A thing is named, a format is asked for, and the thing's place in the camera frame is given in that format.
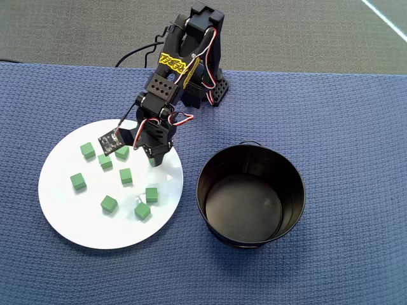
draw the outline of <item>gray carpet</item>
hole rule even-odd
[[[375,0],[407,30],[404,0]],[[0,57],[114,65],[194,1],[0,0]],[[360,0],[206,0],[224,11],[221,67],[407,74],[407,43]],[[156,56],[149,66],[155,66]],[[125,67],[142,67],[135,55]]]

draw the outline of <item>green cube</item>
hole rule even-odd
[[[76,175],[71,176],[71,182],[75,190],[83,189],[86,187],[85,180],[81,173],[77,173]]]
[[[92,143],[90,142],[81,146],[81,152],[85,159],[89,159],[96,155],[95,149],[93,149]]]
[[[147,203],[158,201],[158,191],[157,191],[156,187],[147,187],[146,188],[146,201],[147,201]]]
[[[132,173],[129,168],[125,168],[124,170],[119,170],[119,172],[120,172],[120,179],[121,179],[122,184],[133,182]]]
[[[150,207],[144,202],[140,202],[134,209],[134,213],[143,220],[146,219],[150,212]]]
[[[112,160],[110,159],[109,156],[105,156],[104,154],[101,154],[100,156],[97,156],[97,158],[99,159],[99,164],[101,165],[101,167],[103,169],[113,166]]]
[[[111,213],[117,207],[117,201],[110,196],[106,196],[100,205],[104,210]]]
[[[123,146],[121,149],[115,151],[114,154],[116,155],[117,158],[125,160],[129,152],[130,149],[128,148],[128,146]]]

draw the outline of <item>white plate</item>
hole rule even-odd
[[[150,166],[142,149],[131,147],[126,161],[111,154],[113,167],[100,167],[98,138],[117,124],[117,119],[109,119],[73,131],[54,147],[39,176],[39,202],[47,221],[63,237],[89,248],[121,248],[150,237],[170,219],[183,191],[183,169],[174,148],[156,168]],[[122,124],[128,129],[136,126],[134,121]],[[87,142],[92,143],[96,157],[85,160],[80,146]],[[121,184],[119,170],[123,168],[132,172],[133,184],[129,186]],[[79,191],[70,179],[76,173],[82,173],[87,184]],[[158,202],[149,204],[151,214],[140,220],[134,208],[146,187],[158,188]],[[118,202],[112,214],[100,206],[106,195]]]

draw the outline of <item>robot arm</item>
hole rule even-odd
[[[223,13],[201,2],[192,7],[190,16],[177,17],[169,28],[158,67],[145,85],[146,92],[137,96],[121,120],[136,105],[137,128],[120,128],[120,122],[117,128],[99,138],[105,155],[125,145],[134,149],[142,147],[151,166],[161,165],[173,146],[177,126],[193,118],[187,115],[186,119],[177,121],[181,112],[176,112],[174,107],[178,101],[199,108],[208,98],[212,105],[219,105],[228,91],[228,83],[218,69],[223,18]],[[167,79],[171,74],[175,76],[173,81]]]

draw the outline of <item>blue fabric surface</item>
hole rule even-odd
[[[108,251],[55,232],[47,155],[121,117],[150,72],[0,64],[0,304],[407,304],[407,76],[226,71],[221,107],[187,109],[174,137],[184,190],[162,230]],[[215,239],[195,199],[205,162],[242,140],[286,156],[307,194],[294,229],[250,251]]]

